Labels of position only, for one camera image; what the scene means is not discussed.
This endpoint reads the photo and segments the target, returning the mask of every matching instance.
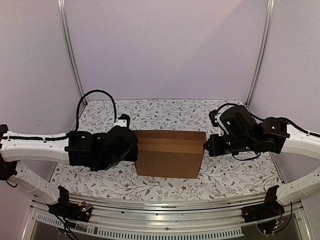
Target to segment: black cable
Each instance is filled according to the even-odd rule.
[[[238,161],[250,161],[250,160],[255,160],[255,159],[257,159],[257,158],[260,157],[260,156],[261,156],[261,153],[259,153],[258,155],[254,156],[254,157],[250,157],[250,158],[246,158],[246,159],[239,159],[239,158],[236,158],[236,157],[235,157],[235,154],[234,154],[234,153],[232,153],[232,157],[233,157],[234,159],[238,160]]]
[[[55,211],[54,211],[52,208],[50,208],[50,205],[47,205],[47,206],[48,206],[48,208],[52,211],[53,215],[63,224],[64,230],[66,231],[66,229],[68,229],[69,233],[72,234],[72,236],[74,237],[74,239],[71,238],[71,237],[68,235],[68,233],[66,233],[66,236],[67,236],[69,239],[71,239],[71,240],[79,240],[79,238],[77,238],[77,236],[74,234],[74,232],[73,232],[73,231],[70,229],[70,227],[68,226],[69,223],[67,223],[67,221],[65,221],[65,222],[62,221],[62,219],[55,213]]]
[[[318,133],[315,133],[315,132],[311,132],[311,131],[307,131],[305,129],[303,129],[302,127],[298,126],[297,124],[295,124],[292,120],[286,118],[286,117],[279,117],[280,119],[283,119],[285,120],[287,123],[291,124],[292,126],[294,126],[296,129],[298,129],[299,131],[305,133],[305,134],[308,134],[308,135],[311,135],[311,136],[314,136],[314,137],[317,137],[317,138],[320,138],[320,134]]]
[[[251,115],[252,117],[254,117],[255,119],[258,119],[258,120],[261,121],[261,122],[264,120],[263,118],[258,117],[258,116],[256,116],[256,115],[252,114],[251,112],[249,112],[249,113],[250,113],[250,115]]]
[[[223,107],[226,107],[226,106],[240,106],[240,105],[239,105],[239,104],[236,104],[236,103],[229,103],[229,102],[227,102],[227,103],[225,103],[225,104],[222,104],[220,107],[218,107],[217,113],[218,113]],[[261,121],[261,122],[264,120],[263,118],[260,118],[260,117],[258,117],[258,116],[256,116],[256,115],[252,114],[251,112],[249,112],[249,114],[250,114],[252,117],[254,117],[255,119],[258,119],[258,120]]]
[[[117,120],[117,108],[116,108],[116,103],[115,103],[114,98],[104,90],[100,90],[100,89],[91,90],[91,91],[88,91],[86,94],[84,94],[78,102],[78,105],[76,107],[76,124],[75,124],[74,131],[77,131],[79,128],[79,112],[80,112],[81,103],[85,99],[86,96],[88,96],[89,94],[92,94],[92,93],[102,93],[102,94],[107,95],[111,99],[111,102],[113,104],[113,111],[114,111],[114,122],[116,122],[116,120]],[[3,136],[1,139],[4,139],[4,140],[59,141],[59,140],[67,139],[67,138],[69,138],[69,136],[66,134],[65,136],[45,137],[45,138],[42,138],[40,136],[9,136],[9,137]]]
[[[80,111],[81,103],[85,99],[86,96],[88,96],[89,94],[92,94],[92,93],[102,93],[102,94],[107,95],[111,99],[111,102],[113,104],[113,111],[114,111],[114,122],[116,122],[116,120],[117,120],[117,108],[116,108],[116,103],[115,103],[114,98],[106,91],[103,91],[100,89],[91,90],[91,91],[88,91],[85,95],[83,95],[78,102],[78,106],[76,107],[76,119],[75,119],[76,123],[75,123],[74,131],[77,131],[79,128],[79,111]]]
[[[246,128],[246,129],[244,130],[244,133],[245,133],[245,135],[246,135],[251,141],[253,141],[254,143],[261,143],[260,140],[258,140],[258,139],[256,139],[256,138],[254,138],[254,137],[251,136],[251,134],[250,134],[250,129],[249,129],[249,128]]]
[[[236,103],[230,103],[230,102],[227,102],[225,104],[222,104],[220,107],[218,107],[218,109],[216,110],[217,112],[219,112],[222,108],[226,107],[226,106],[239,106],[238,104]]]
[[[291,220],[291,217],[292,217],[292,213],[293,213],[292,202],[290,202],[290,206],[291,206],[291,212],[290,212],[290,216],[289,216],[288,221],[286,222],[286,224],[284,225],[284,227],[283,227],[283,228],[281,228],[281,229],[280,229],[280,230],[278,230],[278,231],[275,231],[274,233],[279,233],[279,232],[281,232],[282,230],[284,230],[284,229],[289,225],[290,220]]]
[[[16,188],[18,186],[18,184],[12,185],[10,182],[8,182],[7,180],[5,180],[5,182],[12,188]]]

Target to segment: white wall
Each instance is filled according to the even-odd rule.
[[[246,98],[267,1],[65,4],[85,92],[104,89],[115,99]]]
[[[260,117],[288,117],[320,132],[320,1],[279,0],[252,103]],[[320,161],[276,155],[286,182],[313,171]],[[302,199],[315,239],[320,239],[320,194]]]
[[[70,130],[79,99],[56,0],[0,4],[0,123],[26,134]],[[54,164],[28,163],[48,179]],[[32,195],[0,182],[0,239],[17,240]]]

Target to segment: cardboard box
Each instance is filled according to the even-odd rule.
[[[136,130],[140,176],[198,178],[206,133],[200,131]]]

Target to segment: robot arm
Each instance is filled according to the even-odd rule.
[[[210,112],[218,134],[212,134],[204,144],[211,157],[253,151],[255,154],[294,153],[320,160],[320,135],[304,130],[287,118],[260,119],[241,105],[235,105],[219,114]],[[263,204],[244,207],[245,222],[253,222],[283,214],[283,205],[312,194],[320,188],[320,167],[315,171],[287,184],[269,188]]]
[[[129,116],[123,114],[108,132],[70,131],[36,136],[14,133],[7,125],[0,125],[0,180],[25,187],[28,193],[42,199],[52,214],[88,222],[90,204],[71,203],[65,188],[51,185],[21,161],[50,161],[85,166],[92,171],[109,169],[120,161],[135,162],[138,139],[128,128],[129,123]]]

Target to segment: patterned table surface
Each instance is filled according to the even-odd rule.
[[[207,137],[217,131],[209,112],[232,100],[117,100],[118,116],[131,117],[133,130],[204,131]],[[79,130],[91,133],[108,131],[113,125],[110,101],[91,101],[80,117]],[[238,158],[252,157],[242,153]],[[132,162],[121,162],[104,171],[92,172],[83,166],[58,163],[51,183],[71,193],[93,197],[139,201],[196,201],[264,193],[280,184],[269,153],[258,159],[238,161],[230,155],[209,157],[206,151],[198,179],[138,176]]]

